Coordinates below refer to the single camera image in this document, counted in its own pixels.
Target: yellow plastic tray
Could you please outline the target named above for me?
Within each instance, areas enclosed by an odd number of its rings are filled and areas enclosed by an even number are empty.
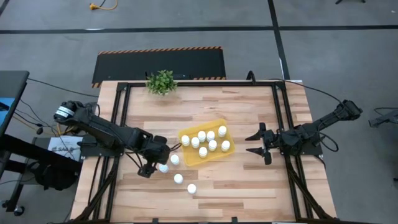
[[[222,138],[218,137],[218,128],[220,126],[226,126],[226,135]],[[187,129],[181,130],[178,133],[178,138],[181,141],[181,137],[183,135],[187,135],[189,137],[189,140],[191,141],[193,137],[198,137],[199,131],[204,131],[204,132],[206,132],[206,134],[209,131],[214,131],[215,141],[217,142],[217,148],[213,152],[208,150],[208,144],[209,144],[208,141],[201,142],[197,149],[192,148],[192,145],[181,146],[182,152],[184,155],[184,161],[187,166],[194,166],[194,165],[198,165],[198,164],[201,164],[206,161],[213,160],[213,159],[219,159],[221,157],[228,156],[235,152],[235,143],[229,133],[229,129],[228,129],[228,127],[226,125],[226,121],[224,119],[217,119],[217,120],[210,121],[208,123],[201,124],[201,125],[198,125],[198,126],[195,126],[192,128],[187,128]],[[230,145],[228,151],[223,152],[221,150],[221,144],[225,140],[228,140],[231,145]],[[206,147],[208,150],[207,156],[205,158],[201,158],[199,156],[199,148],[201,148],[201,147]]]

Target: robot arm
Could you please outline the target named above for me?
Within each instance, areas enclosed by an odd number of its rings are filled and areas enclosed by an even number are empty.
[[[264,148],[247,149],[249,152],[259,154],[264,157],[266,165],[271,164],[271,154],[269,149],[279,147],[285,153],[296,156],[308,147],[316,147],[322,141],[319,131],[335,124],[338,121],[350,121],[358,119],[362,113],[362,109],[358,108],[354,102],[344,100],[336,109],[326,116],[312,122],[298,125],[294,129],[288,131],[279,131],[274,134],[272,130],[266,130],[266,125],[260,123],[258,132],[248,137],[247,141],[260,140],[262,138]]]
[[[63,102],[54,114],[54,120],[86,131],[99,147],[117,152],[116,155],[123,153],[125,148],[142,155],[147,164],[140,167],[138,174],[143,177],[150,177],[156,170],[156,163],[166,164],[169,159],[170,148],[165,137],[153,136],[139,128],[120,127],[90,113],[79,101]]]

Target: wooden table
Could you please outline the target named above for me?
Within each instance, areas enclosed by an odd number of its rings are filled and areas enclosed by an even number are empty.
[[[99,94],[101,117],[108,120],[111,119],[116,85],[117,82],[103,82]],[[287,93],[294,125],[311,122],[303,87],[287,83]],[[123,99],[122,94],[118,124]],[[260,156],[245,151],[262,146],[261,141],[244,140],[257,132],[259,122],[265,122],[267,129],[278,128],[270,87],[178,87],[176,93],[167,96],[150,95],[144,87],[134,87],[126,123],[165,136],[167,144],[172,146],[178,143],[179,130],[218,118],[227,120],[236,145],[236,152],[228,157],[194,167],[187,167],[183,162],[173,166],[169,162],[167,174],[155,172],[150,179],[145,179],[137,175],[135,164],[122,156],[111,221],[151,222],[153,218],[159,218],[160,222],[230,222],[231,217],[237,217],[240,222],[294,220],[287,173],[279,150],[271,151],[273,161],[269,166],[264,165]],[[180,150],[176,154],[182,158]],[[72,218],[87,204],[96,160],[93,157],[83,163]],[[302,160],[309,191],[327,213],[335,216],[323,164],[313,156],[302,156]],[[177,173],[184,177],[181,185],[174,183],[173,176]],[[188,194],[188,184],[197,186],[195,195]],[[297,192],[300,211],[305,217],[303,198],[298,189]],[[107,196],[106,192],[100,218],[104,217]]]

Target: green plant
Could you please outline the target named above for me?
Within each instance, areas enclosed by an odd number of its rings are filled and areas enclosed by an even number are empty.
[[[173,79],[173,71],[162,70],[158,71],[158,73],[159,74],[157,75],[151,73],[149,81],[146,82],[149,93],[164,96],[170,90],[175,91],[177,88],[177,82]]]

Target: concrete floor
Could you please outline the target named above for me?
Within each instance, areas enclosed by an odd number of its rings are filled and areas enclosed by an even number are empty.
[[[397,25],[395,0],[276,0],[280,26]],[[10,0],[0,17],[2,29],[89,29],[181,26],[271,26],[267,1],[252,0],[119,0],[113,11],[90,11],[92,0]],[[107,0],[106,6],[113,5]],[[398,189],[398,129],[393,124],[371,129],[373,108],[398,106],[398,30],[334,30],[281,32],[291,79],[353,100],[364,113],[356,121],[336,124],[325,132],[340,146],[324,150],[326,171],[338,216],[343,220],[396,223]],[[30,77],[76,91],[91,89],[96,54],[102,50],[220,45],[229,79],[281,78],[273,31],[171,32],[140,34],[0,35],[0,69],[28,70]],[[313,118],[329,113],[333,99],[308,90]],[[95,101],[29,82],[24,101],[46,121],[65,100]],[[18,108],[28,112],[28,108]],[[34,133],[12,121],[8,133],[31,141]],[[0,182],[13,180],[6,172]],[[8,198],[14,184],[0,186]],[[0,210],[0,223],[62,222],[76,186],[57,192],[28,186],[19,203],[21,217]]]

